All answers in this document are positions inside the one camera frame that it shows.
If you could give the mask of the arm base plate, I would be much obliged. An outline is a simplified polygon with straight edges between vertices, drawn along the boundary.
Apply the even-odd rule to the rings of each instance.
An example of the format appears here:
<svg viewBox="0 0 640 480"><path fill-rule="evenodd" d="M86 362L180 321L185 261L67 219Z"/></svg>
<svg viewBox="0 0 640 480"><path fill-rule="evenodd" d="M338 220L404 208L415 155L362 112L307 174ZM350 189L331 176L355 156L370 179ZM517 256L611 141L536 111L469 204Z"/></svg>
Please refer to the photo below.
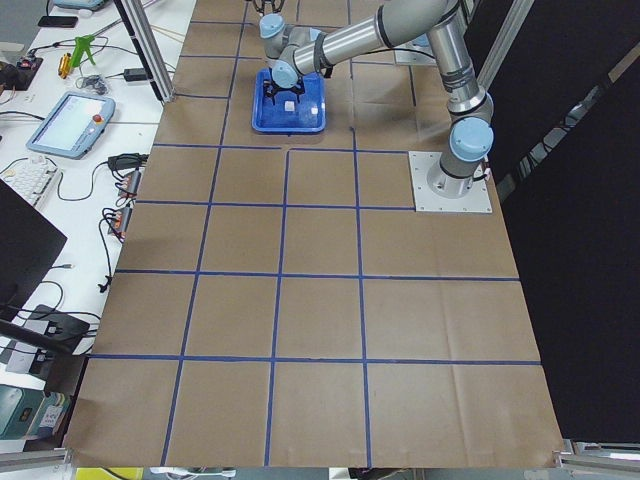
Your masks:
<svg viewBox="0 0 640 480"><path fill-rule="evenodd" d="M482 165L465 179L448 176L440 152L409 151L415 211L437 214L491 214L487 179Z"/></svg>
<svg viewBox="0 0 640 480"><path fill-rule="evenodd" d="M419 46L411 42L395 48L394 60L397 65L436 65L436 60L430 45Z"/></svg>

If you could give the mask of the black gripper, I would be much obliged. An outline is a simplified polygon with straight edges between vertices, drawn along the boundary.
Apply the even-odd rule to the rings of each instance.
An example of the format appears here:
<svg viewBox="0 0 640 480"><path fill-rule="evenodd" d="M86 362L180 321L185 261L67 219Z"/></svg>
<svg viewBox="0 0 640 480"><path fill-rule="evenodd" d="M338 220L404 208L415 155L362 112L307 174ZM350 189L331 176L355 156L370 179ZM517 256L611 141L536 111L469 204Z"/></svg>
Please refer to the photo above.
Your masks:
<svg viewBox="0 0 640 480"><path fill-rule="evenodd" d="M298 104L302 103L304 94L306 93L304 80L299 78L298 81L291 87L282 87L275 83L271 78L263 81L263 94L266 98L271 99L272 105L276 105L276 97L281 92L291 92L296 95Z"/></svg>
<svg viewBox="0 0 640 480"><path fill-rule="evenodd" d="M284 0L252 0L257 13L280 13L284 3Z"/></svg>

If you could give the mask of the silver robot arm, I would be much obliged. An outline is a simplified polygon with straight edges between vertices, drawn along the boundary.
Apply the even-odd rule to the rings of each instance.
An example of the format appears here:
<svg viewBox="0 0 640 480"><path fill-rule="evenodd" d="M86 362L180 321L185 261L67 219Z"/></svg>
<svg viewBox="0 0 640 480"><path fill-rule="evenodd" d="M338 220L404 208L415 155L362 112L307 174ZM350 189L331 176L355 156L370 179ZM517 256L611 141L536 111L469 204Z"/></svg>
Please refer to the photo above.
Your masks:
<svg viewBox="0 0 640 480"><path fill-rule="evenodd" d="M300 93L311 73L329 77L335 65L362 55L392 51L431 58L449 95L448 145L427 174L430 189L448 199L466 196L480 181L476 170L492 148L494 103L479 84L463 37L457 1L386 1L369 18L331 33L287 23L281 5L265 13L259 32L271 78L266 93Z"/></svg>

